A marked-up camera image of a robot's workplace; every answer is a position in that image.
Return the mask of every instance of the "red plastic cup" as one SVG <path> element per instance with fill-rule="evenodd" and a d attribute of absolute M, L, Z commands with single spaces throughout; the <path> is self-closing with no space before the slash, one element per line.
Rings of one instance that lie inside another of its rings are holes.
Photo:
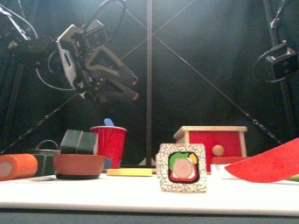
<path fill-rule="evenodd" d="M 89 130 L 97 133 L 97 154 L 112 160 L 110 168 L 118 168 L 125 147 L 126 129 L 114 126 L 96 126 Z"/>

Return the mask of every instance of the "yellow block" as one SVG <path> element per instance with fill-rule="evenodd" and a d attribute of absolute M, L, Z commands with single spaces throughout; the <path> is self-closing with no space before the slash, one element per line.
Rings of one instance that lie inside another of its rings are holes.
<path fill-rule="evenodd" d="M 150 177 L 153 170 L 150 168 L 120 168 L 106 169 L 108 176 L 137 176 Z"/>

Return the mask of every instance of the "orange cylinder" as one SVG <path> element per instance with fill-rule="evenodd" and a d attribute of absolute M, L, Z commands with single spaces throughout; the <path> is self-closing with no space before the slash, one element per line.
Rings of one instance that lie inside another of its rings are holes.
<path fill-rule="evenodd" d="M 30 178 L 37 171 L 31 154 L 10 154 L 0 157 L 0 181 Z"/>

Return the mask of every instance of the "green block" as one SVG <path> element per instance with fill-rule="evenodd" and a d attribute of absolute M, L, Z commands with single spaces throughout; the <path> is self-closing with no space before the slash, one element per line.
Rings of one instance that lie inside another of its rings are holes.
<path fill-rule="evenodd" d="M 77 154 L 96 154 L 98 135 L 92 132 L 82 132 L 77 145 Z"/>
<path fill-rule="evenodd" d="M 59 154 L 76 154 L 82 131 L 67 129 L 59 142 Z"/>

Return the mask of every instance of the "rim of cup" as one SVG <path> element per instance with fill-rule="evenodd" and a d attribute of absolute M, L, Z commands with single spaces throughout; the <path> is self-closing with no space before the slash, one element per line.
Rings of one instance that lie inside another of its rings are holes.
<path fill-rule="evenodd" d="M 101 129 L 117 129 L 117 130 L 124 130 L 126 131 L 126 129 L 121 128 L 121 127 L 117 127 L 117 126 L 94 126 L 94 127 L 90 127 L 89 130 L 93 130 L 93 129 L 97 129 L 97 128 L 101 128 Z"/>

